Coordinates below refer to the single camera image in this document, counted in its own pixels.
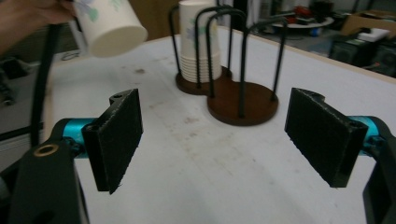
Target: black foam pad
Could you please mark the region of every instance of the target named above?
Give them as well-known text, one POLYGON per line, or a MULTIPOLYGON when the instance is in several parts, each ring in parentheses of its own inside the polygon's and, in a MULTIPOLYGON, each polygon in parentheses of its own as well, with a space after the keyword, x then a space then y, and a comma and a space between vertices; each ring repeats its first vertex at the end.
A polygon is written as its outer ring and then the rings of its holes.
POLYGON ((99 191, 119 186, 143 133, 137 90, 110 97, 111 106, 82 134, 99 191))
POLYGON ((367 129, 324 103, 322 95, 291 90, 285 131, 330 187, 347 186, 367 129))

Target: black cable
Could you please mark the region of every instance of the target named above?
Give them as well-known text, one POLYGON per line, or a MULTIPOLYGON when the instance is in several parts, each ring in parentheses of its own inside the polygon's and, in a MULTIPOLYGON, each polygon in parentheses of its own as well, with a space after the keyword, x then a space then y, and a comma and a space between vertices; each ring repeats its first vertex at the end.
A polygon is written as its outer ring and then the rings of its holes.
POLYGON ((50 66, 52 64, 53 54, 58 44, 58 36, 61 32, 62 25, 50 25, 46 38, 43 55, 41 57, 40 67, 35 79, 35 91, 32 104, 32 114, 30 119, 30 144, 35 147, 39 144, 39 132, 41 115, 43 112, 44 98, 46 94, 47 79, 49 76, 50 66))

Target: stack of paper cups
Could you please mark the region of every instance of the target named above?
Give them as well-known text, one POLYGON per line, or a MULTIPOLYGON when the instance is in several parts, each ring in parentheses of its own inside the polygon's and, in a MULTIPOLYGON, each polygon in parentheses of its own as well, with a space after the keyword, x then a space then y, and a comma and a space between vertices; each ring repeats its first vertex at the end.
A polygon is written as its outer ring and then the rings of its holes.
MULTIPOLYGON (((208 7, 214 7, 212 0, 185 0, 179 2, 180 9, 180 42, 181 42, 181 75, 190 82, 197 82, 196 57, 195 57, 195 19, 200 11, 208 7)), ((209 81, 208 55, 206 50, 206 23, 207 19, 215 12, 203 14, 198 23, 198 43, 200 52, 200 80, 209 81)), ((213 79, 221 75, 219 39, 217 21, 210 25, 210 45, 212 59, 213 79)))

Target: brown wooden disc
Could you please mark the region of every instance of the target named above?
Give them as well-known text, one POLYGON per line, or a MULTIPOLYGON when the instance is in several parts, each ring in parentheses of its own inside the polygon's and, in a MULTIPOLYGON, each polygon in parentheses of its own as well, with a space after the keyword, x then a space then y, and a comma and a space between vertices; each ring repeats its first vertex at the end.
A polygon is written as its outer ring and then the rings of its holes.
POLYGON ((215 97, 207 97, 210 114, 216 119, 236 126, 251 126, 264 123, 274 116, 278 99, 271 100, 273 92, 268 88, 246 82, 245 116, 238 116, 239 82, 223 80, 215 86, 215 97))

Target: screw hole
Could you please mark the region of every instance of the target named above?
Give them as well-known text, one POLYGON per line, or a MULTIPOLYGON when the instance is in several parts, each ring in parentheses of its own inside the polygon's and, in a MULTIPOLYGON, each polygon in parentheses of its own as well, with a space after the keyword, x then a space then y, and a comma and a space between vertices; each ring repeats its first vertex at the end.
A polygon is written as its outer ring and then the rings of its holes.
POLYGON ((58 145, 54 145, 54 144, 46 145, 36 149, 34 155, 36 157, 46 157, 58 151, 58 148, 59 148, 58 145))

